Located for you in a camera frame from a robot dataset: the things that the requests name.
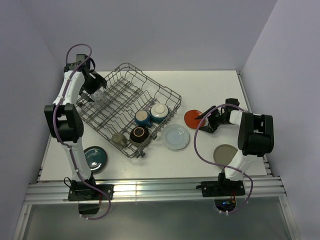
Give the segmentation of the clear plastic cup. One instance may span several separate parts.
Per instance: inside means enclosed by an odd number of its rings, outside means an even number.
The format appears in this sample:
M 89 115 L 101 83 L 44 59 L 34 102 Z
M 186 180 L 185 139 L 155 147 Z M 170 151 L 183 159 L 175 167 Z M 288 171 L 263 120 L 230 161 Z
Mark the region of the clear plastic cup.
M 90 95 L 91 99 L 97 108 L 104 104 L 104 94 L 101 90 L 97 89 L 94 93 Z

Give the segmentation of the orange small plate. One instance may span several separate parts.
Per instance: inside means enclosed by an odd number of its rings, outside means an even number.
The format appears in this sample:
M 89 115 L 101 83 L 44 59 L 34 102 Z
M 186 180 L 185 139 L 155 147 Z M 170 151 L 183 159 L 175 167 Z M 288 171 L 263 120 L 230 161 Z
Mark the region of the orange small plate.
M 199 110 L 193 109 L 189 110 L 184 114 L 184 122 L 185 124 L 191 128 L 196 129 L 201 122 L 201 119 L 196 119 L 197 117 L 201 116 L 203 113 Z

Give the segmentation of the light blue glass plate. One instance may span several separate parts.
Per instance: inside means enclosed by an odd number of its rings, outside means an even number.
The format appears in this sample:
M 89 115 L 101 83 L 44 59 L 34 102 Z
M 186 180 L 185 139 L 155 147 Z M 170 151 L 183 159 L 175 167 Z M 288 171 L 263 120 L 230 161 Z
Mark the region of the light blue glass plate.
M 161 132 L 162 144 L 172 151 L 184 149 L 189 144 L 189 141 L 189 131 L 180 124 L 169 124 Z

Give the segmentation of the grey ceramic plate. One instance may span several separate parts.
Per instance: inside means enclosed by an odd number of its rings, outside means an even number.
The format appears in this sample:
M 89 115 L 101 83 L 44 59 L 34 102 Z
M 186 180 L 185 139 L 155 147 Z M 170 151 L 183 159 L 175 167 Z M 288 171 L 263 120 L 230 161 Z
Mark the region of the grey ceramic plate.
M 238 149 L 230 144 L 221 144 L 213 151 L 213 160 L 216 164 L 229 165 Z

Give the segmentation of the teal and white bowl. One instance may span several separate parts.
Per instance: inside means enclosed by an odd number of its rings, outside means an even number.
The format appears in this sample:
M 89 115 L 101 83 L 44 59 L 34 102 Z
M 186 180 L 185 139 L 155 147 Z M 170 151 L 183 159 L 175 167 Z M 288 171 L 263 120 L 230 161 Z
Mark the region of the teal and white bowl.
M 150 116 L 153 122 L 161 123 L 169 114 L 168 107 L 163 103 L 156 103 L 150 109 Z

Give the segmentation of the grey ceramic cup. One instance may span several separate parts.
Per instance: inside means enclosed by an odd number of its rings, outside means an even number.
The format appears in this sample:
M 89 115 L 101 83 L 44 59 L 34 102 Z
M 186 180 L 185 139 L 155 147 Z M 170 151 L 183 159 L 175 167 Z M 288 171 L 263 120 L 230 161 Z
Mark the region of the grey ceramic cup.
M 115 144 L 117 144 L 117 145 L 119 145 L 119 146 L 121 146 L 121 147 L 123 147 L 123 148 L 128 145 L 128 140 L 127 140 L 127 138 L 125 137 L 124 134 L 122 134 L 122 133 L 120 133 L 120 132 L 114 133 L 114 134 L 112 135 L 111 140 L 112 140 Z

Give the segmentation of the dark blue mug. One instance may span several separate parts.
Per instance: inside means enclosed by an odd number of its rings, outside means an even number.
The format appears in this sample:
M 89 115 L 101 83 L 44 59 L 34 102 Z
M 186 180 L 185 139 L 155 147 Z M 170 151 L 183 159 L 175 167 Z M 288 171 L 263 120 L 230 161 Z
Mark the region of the dark blue mug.
M 151 128 L 151 116 L 146 110 L 139 110 L 135 113 L 134 122 L 141 127 Z

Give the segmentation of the dark teal ceramic plate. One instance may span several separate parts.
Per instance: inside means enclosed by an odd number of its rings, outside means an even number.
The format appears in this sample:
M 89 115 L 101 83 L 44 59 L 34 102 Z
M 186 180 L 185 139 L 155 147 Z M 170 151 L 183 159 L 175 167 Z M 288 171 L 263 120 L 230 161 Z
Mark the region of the dark teal ceramic plate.
M 104 170 L 108 164 L 108 154 L 100 146 L 91 146 L 84 150 L 87 165 L 93 174 L 98 174 Z

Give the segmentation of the brown patterned bowl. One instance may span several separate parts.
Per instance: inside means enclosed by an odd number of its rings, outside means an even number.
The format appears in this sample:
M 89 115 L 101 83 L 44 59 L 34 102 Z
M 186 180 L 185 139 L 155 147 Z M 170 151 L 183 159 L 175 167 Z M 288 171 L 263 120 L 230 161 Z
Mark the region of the brown patterned bowl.
M 136 126 L 133 128 L 129 135 L 129 141 L 136 147 L 141 146 L 144 141 L 149 137 L 150 133 L 146 127 Z

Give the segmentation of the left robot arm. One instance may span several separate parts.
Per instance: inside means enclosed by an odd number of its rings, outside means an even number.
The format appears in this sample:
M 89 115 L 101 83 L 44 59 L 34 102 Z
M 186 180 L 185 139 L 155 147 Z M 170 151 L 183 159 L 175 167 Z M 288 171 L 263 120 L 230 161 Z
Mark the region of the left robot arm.
M 91 102 L 90 96 L 101 88 L 106 80 L 95 71 L 95 62 L 86 54 L 77 54 L 75 62 L 67 63 L 58 96 L 44 107 L 44 115 L 50 134 L 63 147 L 72 170 L 71 187 L 79 190 L 86 200 L 96 197 L 98 188 L 92 170 L 87 164 L 82 145 L 84 123 L 77 111 L 78 97 Z

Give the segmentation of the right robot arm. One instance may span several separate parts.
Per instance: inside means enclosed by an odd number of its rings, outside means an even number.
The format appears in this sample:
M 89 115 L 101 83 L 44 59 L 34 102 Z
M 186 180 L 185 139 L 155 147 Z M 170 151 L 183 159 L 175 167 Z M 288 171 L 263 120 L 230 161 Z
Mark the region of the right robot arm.
M 215 163 L 223 167 L 224 177 L 216 183 L 217 191 L 222 195 L 229 194 L 234 183 L 241 181 L 246 171 L 258 157 L 272 152 L 274 148 L 274 119 L 268 114 L 255 114 L 239 107 L 236 98 L 227 98 L 224 104 L 212 106 L 196 120 L 208 124 L 197 127 L 207 133 L 214 133 L 221 125 L 239 126 L 237 152 L 230 164 Z

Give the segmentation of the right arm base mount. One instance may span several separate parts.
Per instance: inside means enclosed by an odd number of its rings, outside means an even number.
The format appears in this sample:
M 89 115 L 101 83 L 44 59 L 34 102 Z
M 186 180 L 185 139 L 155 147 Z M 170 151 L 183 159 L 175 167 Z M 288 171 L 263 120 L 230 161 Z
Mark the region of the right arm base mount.
M 244 196 L 246 194 L 245 187 L 242 181 L 229 181 L 219 183 L 216 181 L 202 181 L 196 186 L 196 189 L 201 190 L 204 198 L 208 197 L 231 197 Z

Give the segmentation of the aluminium mounting rail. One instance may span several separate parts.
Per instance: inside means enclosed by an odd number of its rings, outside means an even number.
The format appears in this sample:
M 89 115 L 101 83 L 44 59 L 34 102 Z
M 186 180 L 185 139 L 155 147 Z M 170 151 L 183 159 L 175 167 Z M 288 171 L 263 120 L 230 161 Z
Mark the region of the aluminium mounting rail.
M 196 187 L 206 178 L 166 178 L 133 180 L 98 180 L 98 185 L 113 185 L 112 202 L 155 202 L 202 200 L 202 191 Z M 284 197 L 286 190 L 280 177 L 270 175 L 253 177 L 252 198 Z M 69 188 L 62 181 L 48 181 L 30 184 L 24 197 L 25 205 L 69 204 Z

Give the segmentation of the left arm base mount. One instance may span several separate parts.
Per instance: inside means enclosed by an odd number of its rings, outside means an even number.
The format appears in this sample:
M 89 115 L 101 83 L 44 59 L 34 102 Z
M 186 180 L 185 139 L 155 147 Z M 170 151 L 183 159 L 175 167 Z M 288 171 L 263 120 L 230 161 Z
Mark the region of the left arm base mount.
M 78 212 L 82 216 L 93 217 L 96 215 L 102 205 L 102 201 L 111 201 L 113 199 L 113 184 L 96 184 L 93 177 L 87 183 L 93 185 L 96 189 L 85 185 L 82 181 L 71 180 L 65 177 L 63 183 L 68 187 L 69 202 L 78 202 Z

